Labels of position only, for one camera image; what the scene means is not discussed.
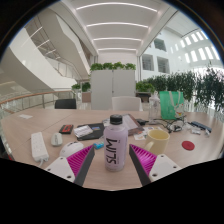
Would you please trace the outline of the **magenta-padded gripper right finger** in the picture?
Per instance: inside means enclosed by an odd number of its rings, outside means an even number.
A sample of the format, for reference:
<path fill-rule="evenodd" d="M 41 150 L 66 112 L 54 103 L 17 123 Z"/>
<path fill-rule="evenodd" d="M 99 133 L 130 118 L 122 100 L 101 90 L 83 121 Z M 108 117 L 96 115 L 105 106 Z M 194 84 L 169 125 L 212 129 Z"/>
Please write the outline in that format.
<path fill-rule="evenodd" d="M 143 186 L 181 169 L 165 154 L 156 156 L 133 144 L 129 145 L 129 155 Z"/>

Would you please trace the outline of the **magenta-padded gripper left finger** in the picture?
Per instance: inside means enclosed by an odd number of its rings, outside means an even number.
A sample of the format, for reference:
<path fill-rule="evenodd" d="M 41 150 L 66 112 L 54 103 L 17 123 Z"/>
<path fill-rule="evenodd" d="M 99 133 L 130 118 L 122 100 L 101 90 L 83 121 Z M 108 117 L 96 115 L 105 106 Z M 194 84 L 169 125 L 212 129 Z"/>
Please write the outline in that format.
<path fill-rule="evenodd" d="M 46 171 L 82 186 L 94 155 L 94 147 L 90 145 L 69 157 L 58 157 Z"/>

